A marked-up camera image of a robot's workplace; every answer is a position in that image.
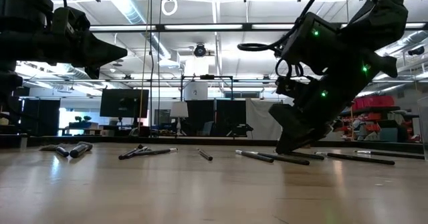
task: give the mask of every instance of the white curtain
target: white curtain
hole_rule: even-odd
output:
[[[247,133],[248,139],[277,140],[281,136],[282,127],[269,114],[269,108],[277,102],[247,99],[247,124],[254,130]]]

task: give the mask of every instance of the wooden floor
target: wooden floor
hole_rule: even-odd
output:
[[[0,223],[428,223],[423,160],[268,164],[234,150],[273,148],[203,146],[214,156],[208,162],[183,145],[178,153],[118,160],[135,146],[96,144],[78,159],[0,150]]]

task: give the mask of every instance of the black monitor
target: black monitor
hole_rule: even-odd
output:
[[[100,116],[139,118],[141,90],[102,90]],[[147,118],[148,90],[142,91],[141,118]]]

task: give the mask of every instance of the white lamp shade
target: white lamp shade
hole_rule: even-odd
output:
[[[171,110],[171,117],[180,117],[180,118],[189,117],[189,112],[187,111],[187,103],[186,102],[173,102],[173,108]]]

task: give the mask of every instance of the table lamp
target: table lamp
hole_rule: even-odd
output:
[[[181,135],[181,118],[189,117],[189,112],[187,111],[187,103],[186,102],[173,102],[173,108],[171,110],[171,117],[177,117],[177,135]]]

